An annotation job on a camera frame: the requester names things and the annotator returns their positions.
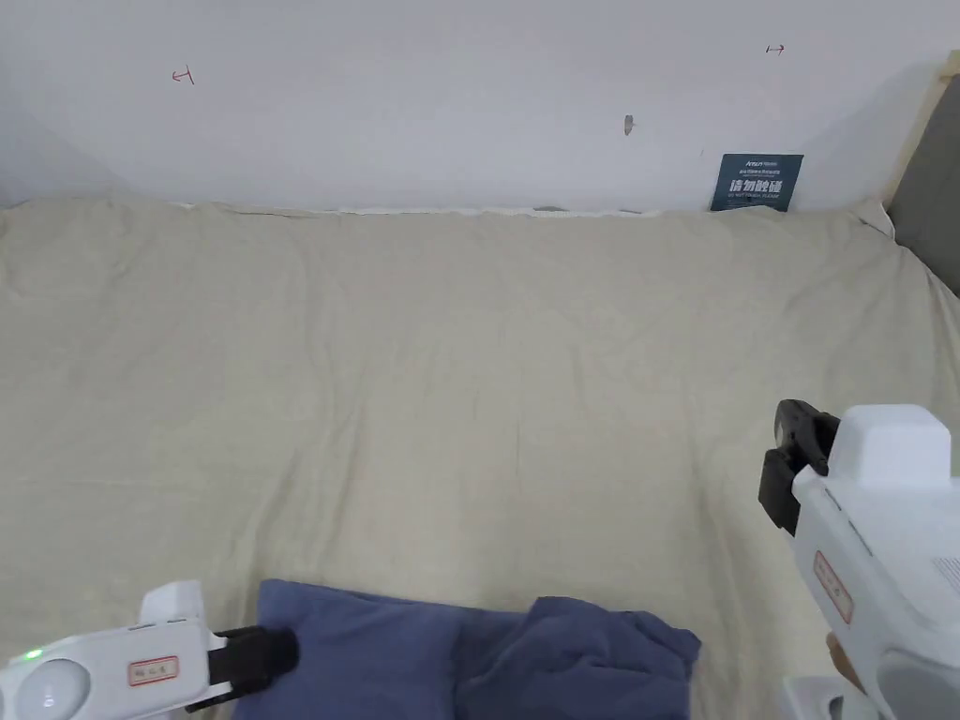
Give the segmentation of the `person's right hand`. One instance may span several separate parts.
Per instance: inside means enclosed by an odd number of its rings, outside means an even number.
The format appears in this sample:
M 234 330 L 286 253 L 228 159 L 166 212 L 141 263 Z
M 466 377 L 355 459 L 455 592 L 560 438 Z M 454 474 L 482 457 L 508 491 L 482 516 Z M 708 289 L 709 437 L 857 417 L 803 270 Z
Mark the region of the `person's right hand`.
M 832 664 L 837 673 L 864 694 L 865 689 L 863 687 L 863 683 L 857 676 L 854 667 L 851 665 L 849 658 L 847 657 L 836 635 L 833 632 L 830 632 L 826 636 L 825 642 Z

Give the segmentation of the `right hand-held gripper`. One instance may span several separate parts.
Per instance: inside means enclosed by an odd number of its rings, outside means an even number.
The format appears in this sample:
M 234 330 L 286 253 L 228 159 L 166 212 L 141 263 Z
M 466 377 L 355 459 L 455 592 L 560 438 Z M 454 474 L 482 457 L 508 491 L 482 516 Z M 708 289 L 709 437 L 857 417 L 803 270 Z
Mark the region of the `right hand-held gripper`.
M 758 498 L 865 689 L 787 677 L 786 719 L 959 715 L 959 482 L 950 431 L 924 407 L 775 412 Z

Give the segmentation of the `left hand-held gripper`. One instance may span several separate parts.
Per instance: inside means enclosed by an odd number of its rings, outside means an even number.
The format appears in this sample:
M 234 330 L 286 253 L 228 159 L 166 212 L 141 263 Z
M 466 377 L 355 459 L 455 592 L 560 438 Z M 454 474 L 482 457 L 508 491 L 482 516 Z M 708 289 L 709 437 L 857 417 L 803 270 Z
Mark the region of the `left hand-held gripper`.
M 130 626 L 65 637 L 8 659 L 1 671 L 4 719 L 185 719 L 233 701 L 237 671 L 212 654 L 261 633 L 215 633 L 202 585 L 179 579 L 148 592 Z M 295 670 L 301 646 L 290 628 L 266 629 L 261 678 L 269 686 Z

